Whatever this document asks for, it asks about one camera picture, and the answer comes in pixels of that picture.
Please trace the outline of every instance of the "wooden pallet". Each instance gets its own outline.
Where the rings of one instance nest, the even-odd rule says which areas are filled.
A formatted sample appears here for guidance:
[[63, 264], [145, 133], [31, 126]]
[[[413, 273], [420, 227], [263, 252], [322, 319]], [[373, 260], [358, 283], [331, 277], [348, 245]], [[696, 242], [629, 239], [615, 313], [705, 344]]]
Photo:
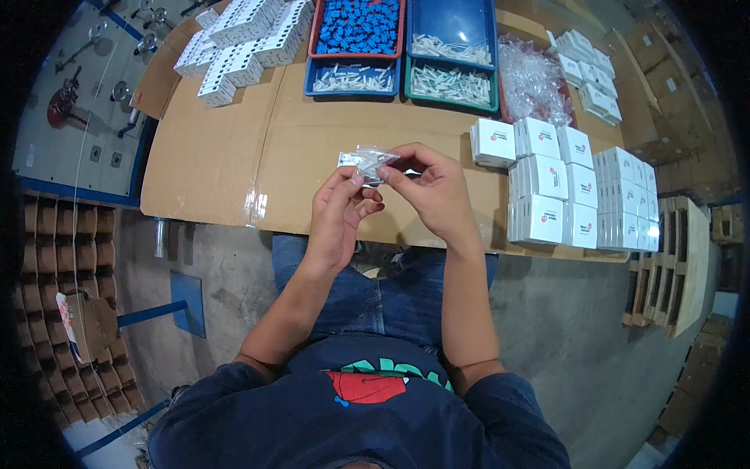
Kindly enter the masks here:
[[670, 337], [701, 314], [706, 291], [708, 219], [687, 197], [659, 200], [659, 250], [630, 260], [630, 298], [622, 316], [629, 326], [651, 323]]
[[743, 206], [741, 203], [711, 209], [711, 239], [718, 244], [743, 242]]

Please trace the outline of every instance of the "cardboard sheet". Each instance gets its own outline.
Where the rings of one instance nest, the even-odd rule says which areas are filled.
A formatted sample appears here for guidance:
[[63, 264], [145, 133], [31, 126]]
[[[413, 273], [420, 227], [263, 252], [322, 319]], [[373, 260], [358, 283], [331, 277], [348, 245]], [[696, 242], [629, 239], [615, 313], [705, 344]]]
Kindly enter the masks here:
[[[624, 262], [628, 255], [507, 241], [508, 176], [472, 162], [470, 114], [402, 104], [315, 103], [302, 94], [305, 44], [295, 63], [268, 69], [259, 85], [239, 89], [235, 103], [209, 108], [196, 98], [200, 78], [179, 80], [149, 155], [141, 195], [145, 215], [307, 233], [315, 191], [336, 168], [339, 152], [358, 144], [392, 147], [421, 141], [459, 159], [488, 251], [575, 260]], [[574, 105], [580, 109], [580, 102]], [[578, 117], [592, 149], [622, 145], [619, 128]], [[386, 210], [360, 226], [367, 241], [443, 247], [414, 209], [387, 186]]]

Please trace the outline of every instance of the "left hand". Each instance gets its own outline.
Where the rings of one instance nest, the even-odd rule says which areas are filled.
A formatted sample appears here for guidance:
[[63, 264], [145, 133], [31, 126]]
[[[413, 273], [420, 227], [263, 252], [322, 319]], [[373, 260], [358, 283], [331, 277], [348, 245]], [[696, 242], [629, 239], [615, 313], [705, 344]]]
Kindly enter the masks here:
[[[362, 176], [352, 177], [355, 169], [337, 168], [313, 197], [310, 239], [303, 262], [319, 274], [336, 276], [341, 272], [354, 254], [359, 222], [386, 207], [377, 189], [362, 188]], [[373, 202], [362, 203], [365, 199]]]

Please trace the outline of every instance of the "blue metal plate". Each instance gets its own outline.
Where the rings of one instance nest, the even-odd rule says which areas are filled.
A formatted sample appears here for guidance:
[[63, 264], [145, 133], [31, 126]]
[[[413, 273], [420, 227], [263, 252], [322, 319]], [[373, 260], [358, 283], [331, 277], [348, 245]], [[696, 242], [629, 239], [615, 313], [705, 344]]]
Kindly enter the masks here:
[[206, 323], [203, 321], [203, 290], [198, 277], [190, 277], [172, 271], [169, 282], [172, 288], [172, 302], [187, 301], [187, 308], [172, 313], [175, 326], [190, 334], [206, 338]]

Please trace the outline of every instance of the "person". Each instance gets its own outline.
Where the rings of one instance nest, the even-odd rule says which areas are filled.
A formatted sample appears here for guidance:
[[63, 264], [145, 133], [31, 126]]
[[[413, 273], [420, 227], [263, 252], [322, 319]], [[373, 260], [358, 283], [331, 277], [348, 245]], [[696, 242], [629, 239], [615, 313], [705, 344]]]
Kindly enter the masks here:
[[279, 296], [234, 362], [154, 427], [155, 469], [570, 466], [531, 385], [499, 360], [497, 257], [485, 256], [460, 163], [420, 143], [392, 152], [400, 160], [378, 176], [445, 249], [410, 248], [386, 280], [359, 274], [357, 227], [385, 205], [339, 167], [313, 198], [309, 239], [274, 235]]

